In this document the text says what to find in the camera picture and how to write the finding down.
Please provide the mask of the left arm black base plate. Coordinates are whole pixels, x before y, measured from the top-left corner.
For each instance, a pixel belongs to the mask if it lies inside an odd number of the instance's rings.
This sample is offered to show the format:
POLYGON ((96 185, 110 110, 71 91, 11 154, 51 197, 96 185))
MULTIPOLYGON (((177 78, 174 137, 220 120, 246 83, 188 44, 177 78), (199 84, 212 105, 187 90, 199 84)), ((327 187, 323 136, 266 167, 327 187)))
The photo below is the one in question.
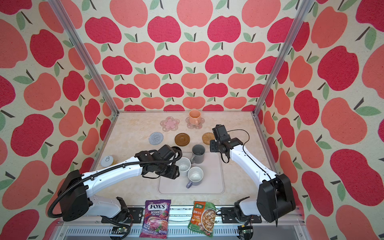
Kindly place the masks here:
POLYGON ((138 207, 123 208, 115 217, 111 218, 110 221, 102 219, 101 222, 103 224, 107 224, 107 223, 110 224, 111 221, 117 224, 125 224, 125 225, 130 225, 131 223, 139 224, 141 223, 143 218, 143 211, 144 211, 144 208, 138 208, 138 207))

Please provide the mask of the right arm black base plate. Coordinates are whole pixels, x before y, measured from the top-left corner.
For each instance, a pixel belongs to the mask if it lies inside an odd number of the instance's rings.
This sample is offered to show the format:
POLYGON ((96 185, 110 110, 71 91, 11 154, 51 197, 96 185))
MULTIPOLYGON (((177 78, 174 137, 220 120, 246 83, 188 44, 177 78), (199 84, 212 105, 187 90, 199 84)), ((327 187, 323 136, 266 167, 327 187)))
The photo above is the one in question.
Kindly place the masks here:
POLYGON ((246 216, 238 207, 232 208, 221 208, 217 211, 217 216, 222 218, 222 223, 224 224, 250 224, 262 223, 262 219, 257 215, 246 216))

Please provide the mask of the orange pink mug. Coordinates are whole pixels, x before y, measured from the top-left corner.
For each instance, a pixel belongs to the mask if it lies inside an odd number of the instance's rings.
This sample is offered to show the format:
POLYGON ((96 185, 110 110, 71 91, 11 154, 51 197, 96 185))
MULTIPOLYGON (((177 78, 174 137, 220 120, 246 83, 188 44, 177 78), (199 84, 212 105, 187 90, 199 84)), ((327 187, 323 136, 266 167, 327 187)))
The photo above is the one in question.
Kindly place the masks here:
POLYGON ((191 124, 197 125, 201 118, 201 112, 199 110, 191 110, 189 112, 190 122, 191 124))

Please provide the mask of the white mug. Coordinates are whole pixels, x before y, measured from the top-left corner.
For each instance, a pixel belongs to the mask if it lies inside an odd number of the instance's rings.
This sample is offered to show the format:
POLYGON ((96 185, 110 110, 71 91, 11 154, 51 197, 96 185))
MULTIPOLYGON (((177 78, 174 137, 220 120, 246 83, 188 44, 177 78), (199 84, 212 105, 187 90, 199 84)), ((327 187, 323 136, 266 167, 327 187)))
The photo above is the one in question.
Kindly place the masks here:
POLYGON ((186 157, 182 157, 176 162, 176 165, 179 167, 180 176, 187 177, 192 165, 191 161, 186 157))

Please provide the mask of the pink flower silicone coaster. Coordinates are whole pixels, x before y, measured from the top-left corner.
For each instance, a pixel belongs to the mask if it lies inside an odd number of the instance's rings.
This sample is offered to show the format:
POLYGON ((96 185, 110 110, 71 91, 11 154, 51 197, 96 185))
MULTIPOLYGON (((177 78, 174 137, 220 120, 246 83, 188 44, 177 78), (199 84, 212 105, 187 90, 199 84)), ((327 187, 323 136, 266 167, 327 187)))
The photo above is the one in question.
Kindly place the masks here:
POLYGON ((187 128, 188 129, 202 129, 203 128, 203 124, 205 123, 205 119, 204 118, 200 118, 199 123, 197 125, 195 125, 195 124, 191 124, 190 117, 187 117, 186 118, 186 123, 187 123, 187 128))

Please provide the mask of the round grey coaster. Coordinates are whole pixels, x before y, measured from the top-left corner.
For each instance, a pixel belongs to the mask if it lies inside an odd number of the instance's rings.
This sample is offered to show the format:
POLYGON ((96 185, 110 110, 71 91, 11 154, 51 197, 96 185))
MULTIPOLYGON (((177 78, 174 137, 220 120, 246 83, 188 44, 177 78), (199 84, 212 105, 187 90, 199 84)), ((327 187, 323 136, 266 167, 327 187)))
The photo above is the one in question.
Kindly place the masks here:
POLYGON ((149 143, 151 145, 159 145, 163 142, 164 135, 160 132, 154 132, 149 136, 149 143))

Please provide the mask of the round woven rattan coaster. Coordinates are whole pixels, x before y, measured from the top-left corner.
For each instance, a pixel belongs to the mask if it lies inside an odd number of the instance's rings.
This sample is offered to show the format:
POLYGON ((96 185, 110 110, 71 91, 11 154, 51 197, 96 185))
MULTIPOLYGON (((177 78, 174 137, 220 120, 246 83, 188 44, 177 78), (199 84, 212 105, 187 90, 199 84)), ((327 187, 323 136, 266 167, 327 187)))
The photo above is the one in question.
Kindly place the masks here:
POLYGON ((213 133, 204 133, 202 141, 205 145, 210 145, 211 141, 215 141, 215 135, 213 133))

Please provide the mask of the grey mug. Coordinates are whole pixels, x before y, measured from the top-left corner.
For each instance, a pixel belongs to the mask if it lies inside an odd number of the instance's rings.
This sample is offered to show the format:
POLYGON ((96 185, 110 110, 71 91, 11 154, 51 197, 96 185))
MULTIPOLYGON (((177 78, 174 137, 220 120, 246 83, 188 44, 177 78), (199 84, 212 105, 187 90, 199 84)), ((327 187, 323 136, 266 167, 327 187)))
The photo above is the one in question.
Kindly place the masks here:
POLYGON ((201 164, 205 159, 206 149, 203 145, 194 145, 192 148, 191 164, 201 164))

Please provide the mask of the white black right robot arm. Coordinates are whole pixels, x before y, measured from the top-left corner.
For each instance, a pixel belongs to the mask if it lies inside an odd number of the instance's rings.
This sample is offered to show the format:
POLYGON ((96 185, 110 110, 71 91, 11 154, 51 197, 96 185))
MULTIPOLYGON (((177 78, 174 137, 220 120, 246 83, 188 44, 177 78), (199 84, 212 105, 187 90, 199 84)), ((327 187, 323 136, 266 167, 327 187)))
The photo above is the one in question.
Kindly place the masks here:
POLYGON ((277 222, 280 217, 296 209, 291 180, 285 174, 278 175, 263 165, 240 140, 211 140, 210 151, 224 154, 233 160, 257 186, 257 198, 245 197, 234 203, 238 222, 246 223, 250 216, 262 217, 268 223, 277 222))

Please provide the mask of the round brown wooden coaster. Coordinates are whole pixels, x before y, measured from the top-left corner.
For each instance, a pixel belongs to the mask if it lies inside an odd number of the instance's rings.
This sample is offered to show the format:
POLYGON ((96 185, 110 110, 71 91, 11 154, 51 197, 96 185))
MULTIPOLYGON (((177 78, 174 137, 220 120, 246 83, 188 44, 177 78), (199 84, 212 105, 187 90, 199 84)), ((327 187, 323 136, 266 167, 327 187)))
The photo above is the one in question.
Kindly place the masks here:
POLYGON ((175 143, 180 147, 187 146, 190 143, 190 136, 186 133, 179 133, 175 136, 175 143))

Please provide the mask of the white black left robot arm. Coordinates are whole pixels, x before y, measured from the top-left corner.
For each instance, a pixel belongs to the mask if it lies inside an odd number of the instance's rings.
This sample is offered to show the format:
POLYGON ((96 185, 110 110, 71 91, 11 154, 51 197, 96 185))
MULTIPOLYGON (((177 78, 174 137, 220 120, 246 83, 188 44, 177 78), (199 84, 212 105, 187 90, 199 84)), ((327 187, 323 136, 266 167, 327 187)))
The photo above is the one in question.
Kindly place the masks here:
POLYGON ((103 223, 123 223, 130 215, 125 201, 121 197, 108 199, 96 194, 121 181, 147 173, 174 180, 180 176, 176 162, 182 156, 180 148, 164 145, 158 151, 141 151, 120 164, 102 170, 83 174, 78 170, 72 171, 63 182, 47 215, 65 222, 83 216, 100 216, 103 223))

